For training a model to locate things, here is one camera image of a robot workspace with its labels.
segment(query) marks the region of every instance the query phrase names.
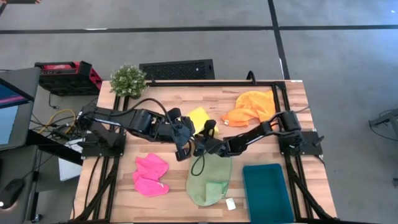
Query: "green cloth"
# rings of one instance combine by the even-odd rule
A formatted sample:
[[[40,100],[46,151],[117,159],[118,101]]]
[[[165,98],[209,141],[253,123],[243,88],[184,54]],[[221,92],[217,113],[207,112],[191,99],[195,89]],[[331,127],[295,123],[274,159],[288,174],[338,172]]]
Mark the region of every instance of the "green cloth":
[[[198,158],[192,156],[187,180],[187,194],[199,206],[213,205],[225,196],[232,170],[230,157],[222,158],[208,153],[204,155],[204,158],[205,168],[199,176],[195,177],[191,174],[191,169]],[[202,165],[203,158],[197,162],[193,173],[198,174]]]

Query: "wooden table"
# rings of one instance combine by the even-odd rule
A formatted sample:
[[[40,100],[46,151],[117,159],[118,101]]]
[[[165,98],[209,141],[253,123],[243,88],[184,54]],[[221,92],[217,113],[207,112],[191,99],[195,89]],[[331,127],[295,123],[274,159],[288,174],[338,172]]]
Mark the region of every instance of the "wooden table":
[[[286,81],[286,87],[292,110],[297,111],[308,106],[302,82]],[[253,119],[248,127],[231,128],[225,126],[220,118],[222,114],[234,108],[235,101],[240,94],[253,90],[269,91],[271,88],[268,86],[150,87],[144,92],[141,99],[155,98],[167,110],[178,107],[182,114],[187,114],[189,111],[202,106],[210,118],[217,121],[222,137],[249,131],[259,124],[258,121]],[[103,82],[98,99],[99,107],[113,107],[115,95],[109,91],[109,82]],[[280,102],[283,102],[282,94],[279,95]],[[136,102],[136,100],[129,100],[129,106]],[[163,113],[159,106],[153,102],[145,102],[141,108]],[[304,130],[314,128],[309,109],[297,114],[297,117]],[[279,152],[277,138],[275,136],[263,138],[250,145],[247,151],[240,156],[233,157],[233,171],[226,197],[234,198],[237,209],[229,211],[225,199],[209,207],[199,207],[191,201],[185,191],[190,161],[189,159],[182,162],[176,161],[174,144],[148,142],[130,134],[127,134],[126,141],[125,152],[120,159],[111,222],[248,222],[242,181],[243,166],[279,163],[285,169],[285,161]],[[170,192],[165,195],[147,198],[134,190],[132,173],[136,170],[136,157],[145,157],[148,153],[155,153],[170,166],[167,173],[160,179],[161,182],[170,186]],[[83,163],[75,197],[76,215],[83,210],[88,180],[95,160],[96,158],[89,158]],[[335,207],[323,164],[314,156],[302,156],[302,160],[309,191],[325,211],[335,217]],[[102,158],[95,169],[88,197],[89,202],[98,188],[101,163]],[[284,171],[284,177],[286,186],[289,188],[286,171]],[[303,198],[299,189],[297,189],[297,193],[302,217],[306,217]],[[99,213],[100,218],[104,217],[107,198],[108,193],[105,192]]]

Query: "gray floor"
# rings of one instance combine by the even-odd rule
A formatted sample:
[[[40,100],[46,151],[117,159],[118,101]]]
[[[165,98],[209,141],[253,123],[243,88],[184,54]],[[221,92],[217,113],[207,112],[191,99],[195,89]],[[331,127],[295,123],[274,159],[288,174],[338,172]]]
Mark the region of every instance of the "gray floor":
[[[280,26],[398,24],[393,0],[278,0]],[[270,26],[267,1],[43,0],[9,5],[0,29],[90,29],[167,26]],[[325,153],[338,216],[344,220],[397,223],[398,150],[368,127],[379,113],[398,108],[398,30],[282,31],[291,79],[303,80]],[[216,78],[281,79],[273,31],[145,34],[0,35],[0,68],[34,62],[86,60],[104,78],[125,62],[135,64],[212,58]],[[39,90],[34,113],[43,122],[55,110]],[[91,98],[58,98],[62,108]],[[393,137],[389,127],[380,133]],[[48,166],[56,167],[56,161]],[[76,181],[40,197],[41,223],[66,220]],[[54,196],[58,202],[50,200]]]

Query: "pink cloth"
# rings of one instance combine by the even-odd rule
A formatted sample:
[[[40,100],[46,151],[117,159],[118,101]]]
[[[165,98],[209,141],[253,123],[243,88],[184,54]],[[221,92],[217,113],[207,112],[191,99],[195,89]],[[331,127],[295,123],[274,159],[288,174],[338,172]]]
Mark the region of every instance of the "pink cloth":
[[[134,188],[141,194],[151,197],[169,192],[169,186],[159,182],[169,165],[155,154],[150,153],[146,158],[136,159],[137,171],[132,174]]]

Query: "potted plant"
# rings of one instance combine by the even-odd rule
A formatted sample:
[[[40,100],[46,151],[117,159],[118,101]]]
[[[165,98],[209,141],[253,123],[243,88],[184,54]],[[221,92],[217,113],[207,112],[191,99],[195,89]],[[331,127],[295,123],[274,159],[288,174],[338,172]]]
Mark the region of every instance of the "potted plant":
[[[111,92],[118,96],[130,96],[133,99],[141,97],[146,88],[147,74],[134,65],[125,64],[111,74]]]

